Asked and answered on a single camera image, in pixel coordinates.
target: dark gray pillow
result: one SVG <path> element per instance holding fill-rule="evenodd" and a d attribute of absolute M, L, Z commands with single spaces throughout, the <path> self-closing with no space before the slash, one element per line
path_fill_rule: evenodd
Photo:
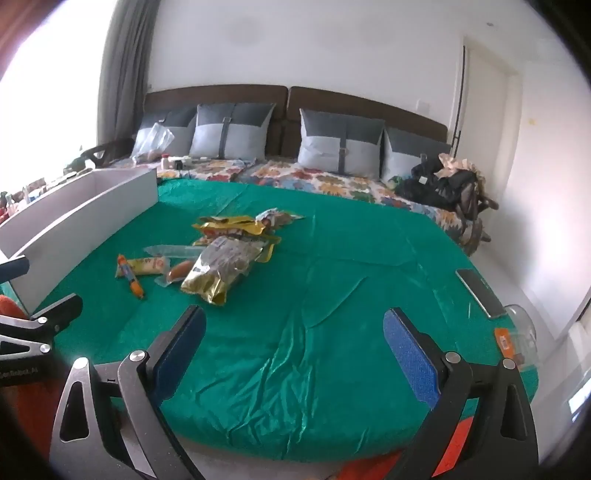
<path fill-rule="evenodd" d="M 437 158 L 440 153 L 449 153 L 451 145 L 397 128 L 386 128 L 384 165 L 381 180 L 386 183 L 393 177 L 409 178 L 413 167 L 426 160 Z"/>
<path fill-rule="evenodd" d="M 145 113 L 139 131 L 135 137 L 134 151 L 132 157 L 137 153 L 146 135 L 152 129 L 154 124 L 160 124 L 168 128 L 174 135 L 173 142 L 164 151 L 173 157 L 184 157 L 189 154 L 193 133 L 195 131 L 195 121 L 197 107 L 182 107 L 174 110 L 158 111 Z"/>
<path fill-rule="evenodd" d="M 383 120 L 300 109 L 298 163 L 341 175 L 379 178 Z"/>
<path fill-rule="evenodd" d="M 263 160 L 274 103 L 213 103 L 197 108 L 190 155 Z"/>

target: blue gripper pad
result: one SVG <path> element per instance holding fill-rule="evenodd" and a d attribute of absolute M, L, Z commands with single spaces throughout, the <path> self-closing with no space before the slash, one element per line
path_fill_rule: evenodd
<path fill-rule="evenodd" d="M 205 329 L 205 312 L 197 309 L 175 336 L 170 349 L 154 369 L 154 391 L 150 395 L 154 404 L 160 405 L 174 395 L 205 336 Z"/>
<path fill-rule="evenodd" d="M 439 400 L 437 371 L 423 349 L 393 310 L 384 315 L 384 338 L 392 349 L 414 396 L 432 410 Z"/>

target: orange sausage stick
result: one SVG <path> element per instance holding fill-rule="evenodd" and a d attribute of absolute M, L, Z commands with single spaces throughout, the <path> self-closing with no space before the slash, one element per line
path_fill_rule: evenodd
<path fill-rule="evenodd" d="M 117 256 L 117 264 L 121 268 L 123 275 L 129 281 L 129 288 L 131 288 L 131 293 L 133 293 L 136 297 L 140 300 L 144 299 L 144 289 L 142 285 L 139 284 L 138 279 L 135 277 L 134 272 L 131 270 L 131 267 L 127 263 L 127 259 L 123 255 Z"/>

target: gray curtain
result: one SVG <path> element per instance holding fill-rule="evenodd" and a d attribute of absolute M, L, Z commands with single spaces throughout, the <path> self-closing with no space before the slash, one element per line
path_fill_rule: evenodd
<path fill-rule="evenodd" d="M 115 6 L 100 71 L 99 145 L 129 138 L 137 130 L 159 6 L 160 0 L 119 0 Z"/>

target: door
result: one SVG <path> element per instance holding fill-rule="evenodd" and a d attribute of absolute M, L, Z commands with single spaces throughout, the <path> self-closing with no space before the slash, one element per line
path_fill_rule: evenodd
<path fill-rule="evenodd" d="M 466 46 L 465 82 L 456 158 L 467 158 L 486 179 L 487 193 L 497 192 L 495 164 L 505 122 L 509 73 L 487 51 Z"/>

